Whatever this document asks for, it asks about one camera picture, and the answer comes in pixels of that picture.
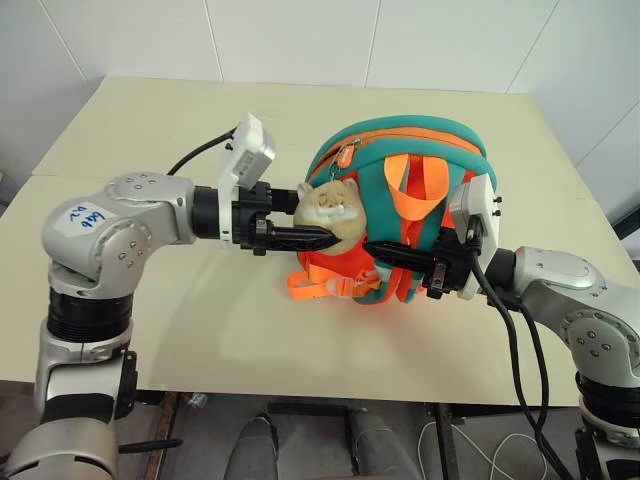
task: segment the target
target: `table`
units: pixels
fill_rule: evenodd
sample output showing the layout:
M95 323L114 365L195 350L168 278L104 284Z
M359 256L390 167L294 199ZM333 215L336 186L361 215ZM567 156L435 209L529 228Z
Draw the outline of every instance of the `table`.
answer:
M48 212L119 174L166 171L245 111L261 118L275 138L278 157L264 178L280 188L294 188L320 144L354 121L423 113L466 123L485 141L498 175L505 200L502 247L525 243L570 251L612 281L640 285L528 96L107 78L0 219L1 379L34 378L48 301L47 257L40 247ZM182 174L215 185L216 158L215 151L202 155ZM448 295L374 307L337 298L293 302L285 280L298 268L289 253L253 257L216 241L155 253L134 302L138 387L517 403L504 325L484 297L466 302ZM516 321L525 394L537 403L533 349L524 322L519 316ZM575 405L569 351L549 330L540 330L551 404Z

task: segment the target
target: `person's leg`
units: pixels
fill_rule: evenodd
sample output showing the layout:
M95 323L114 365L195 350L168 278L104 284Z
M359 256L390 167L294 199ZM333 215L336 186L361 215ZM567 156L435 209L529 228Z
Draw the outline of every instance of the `person's leg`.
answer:
M351 412L353 453L360 475L378 475L402 480L422 480L412 457L384 421L366 410Z
M267 415L258 415L240 432L224 480L277 480L277 457L275 428Z

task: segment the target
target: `white tile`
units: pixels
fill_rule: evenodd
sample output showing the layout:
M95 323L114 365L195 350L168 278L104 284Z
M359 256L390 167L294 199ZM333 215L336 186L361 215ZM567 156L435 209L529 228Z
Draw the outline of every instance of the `white tile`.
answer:
M622 239L622 246L633 260L640 260L640 230Z
M367 85L504 92L555 0L382 0Z
M87 77L220 80L203 0L45 0Z
M375 0L207 0L225 81L364 83Z
M11 197L91 94L36 0L0 2L0 185Z
M562 0L513 84L533 93L574 163L638 100L639 8Z
M578 164L578 171L609 221L640 205L640 106Z

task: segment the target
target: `white sticker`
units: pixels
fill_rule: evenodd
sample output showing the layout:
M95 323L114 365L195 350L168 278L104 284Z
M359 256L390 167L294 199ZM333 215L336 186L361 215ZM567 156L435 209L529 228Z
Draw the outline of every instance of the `white sticker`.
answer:
M95 232L107 219L116 216L91 202L83 202L66 210L54 228L67 238L77 237Z

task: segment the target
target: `zipper pull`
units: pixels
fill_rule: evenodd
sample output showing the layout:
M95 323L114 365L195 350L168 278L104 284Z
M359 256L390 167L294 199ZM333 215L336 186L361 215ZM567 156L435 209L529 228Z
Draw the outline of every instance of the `zipper pull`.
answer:
M356 138L352 142L345 143L340 147L340 150L338 150L338 153L336 153L336 156L334 157L333 162L340 169L348 168L349 165L351 165L353 154L355 153L356 148L358 148L359 146L360 146L359 138Z

